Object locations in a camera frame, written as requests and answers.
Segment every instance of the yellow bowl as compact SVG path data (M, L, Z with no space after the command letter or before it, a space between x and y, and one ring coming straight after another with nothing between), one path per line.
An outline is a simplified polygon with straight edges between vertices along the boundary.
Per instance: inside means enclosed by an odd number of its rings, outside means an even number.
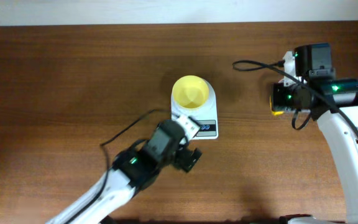
M181 77L172 88L173 99L180 106L196 109L208 99L209 89L206 82L197 76Z

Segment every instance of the green light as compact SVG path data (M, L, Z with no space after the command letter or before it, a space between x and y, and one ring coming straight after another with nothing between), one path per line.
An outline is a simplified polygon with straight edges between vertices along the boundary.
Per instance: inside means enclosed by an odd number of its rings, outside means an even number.
M137 161L137 158L136 158L136 157L133 157L129 162L130 162L131 164L134 164L136 161Z
M338 91L339 86L334 85L334 86L332 86L332 89L333 89L334 91Z

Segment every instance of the wooden table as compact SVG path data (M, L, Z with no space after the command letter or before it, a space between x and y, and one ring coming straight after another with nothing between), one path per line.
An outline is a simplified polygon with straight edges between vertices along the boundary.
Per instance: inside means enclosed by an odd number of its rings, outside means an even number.
M170 107L184 75L209 81L219 139L185 174L172 167L114 218L255 220L312 213L344 220L328 145L269 111L281 77L240 73L239 59L276 62L299 45L330 42L338 77L358 78L358 22L0 27L0 223L42 223L104 172L98 144L153 108ZM114 157L169 117L154 114L109 145Z

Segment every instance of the kitchen scale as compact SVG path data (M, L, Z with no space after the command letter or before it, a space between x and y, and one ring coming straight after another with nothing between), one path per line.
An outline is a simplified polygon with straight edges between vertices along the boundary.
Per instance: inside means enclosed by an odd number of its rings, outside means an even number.
M171 95L171 112L172 114L185 114L187 116L191 116L193 119L197 120L201 125L201 129L198 134L193 139L216 139L219 136L218 131L218 112L216 109L216 95L215 91L212 88L211 84L209 84L206 80L196 77L200 79L199 82L204 82L206 84L205 88L208 87L208 97L206 97L206 101L199 107L194 109L188 109L181 106L177 103L173 97L175 91L175 85Z

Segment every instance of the black cable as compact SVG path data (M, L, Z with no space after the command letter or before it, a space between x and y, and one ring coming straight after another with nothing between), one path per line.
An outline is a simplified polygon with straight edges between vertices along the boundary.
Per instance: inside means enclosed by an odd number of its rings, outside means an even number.
M240 63L246 63L246 62L244 62L244 60L238 60L238 61L234 62L233 63L233 69L235 69L237 71L240 71L240 72L252 72L252 71L256 71L256 70L266 68L266 67L263 67L263 66L259 66L259 67L255 67L255 68L238 68L238 67L236 67L236 65L240 64ZM282 67L284 67L284 63L285 63L285 60L281 60L281 61L278 61L276 63L271 63L270 66L277 66L279 68L282 68Z
M93 203L95 203L95 201L97 201L97 199L100 197L100 195L103 193L104 188L106 186L107 180L108 180L108 176L109 176L109 170L110 170L110 161L109 161L109 154L105 148L105 145L109 144L110 142L114 141L116 138L118 138L118 136L122 135L124 132L126 132L129 128L131 128L133 125L135 125L136 123L138 123L139 121L143 120L146 116L148 116L149 114L158 111L158 112L171 112L170 110L163 110L163 109L154 109L154 110L149 110L147 113L143 114L142 116L140 116L139 118L137 118L132 124L130 124L128 127L126 127L125 129L123 129L122 131L120 131L118 134L116 134L114 137L112 137L111 139L109 139L106 142L103 142L100 144L100 148L103 150L104 152L104 156L106 158L106 176L103 180L103 184L99 190L99 192L92 198L92 200L90 200L83 208L81 208L81 210L79 210L77 213L75 213L69 220L67 220L64 224L69 224L71 223L73 220L75 220L78 216L80 216L86 209L88 209Z
M318 93L316 90L310 88L308 85L303 84L302 82L300 82L298 79L292 77L290 74L283 72L271 65L265 64L265 63L261 63L261 62L256 62L256 61L252 61L252 60L241 60L239 61L241 63L249 63L249 64L253 64L253 65L258 65L260 67L265 67L268 68L270 70L273 70L274 72L279 73L280 75L283 75L284 77L289 78L290 80L294 81L295 83L299 84L300 86L302 86L303 88L307 89L312 95L316 96L317 98L319 98L322 102L324 102L325 104L327 104L331 110L333 110L336 113L339 113L343 119L346 121L346 123L351 127L352 131L354 132L354 134L357 136L358 138L358 129L357 127L353 124L353 122L349 119L349 117L346 116L346 114L341 111L334 103L330 102L329 100L327 100L323 95L321 95L320 93Z
M296 123L296 120L298 119L298 113L300 112L301 110L297 109L295 110L295 113L293 114L293 117L292 117L292 128L299 131L301 130L302 128L306 127L306 125L309 123L309 120L311 118L311 113L309 113L308 117L304 120L304 122L301 124L301 126L299 127L296 127L295 126L295 123Z

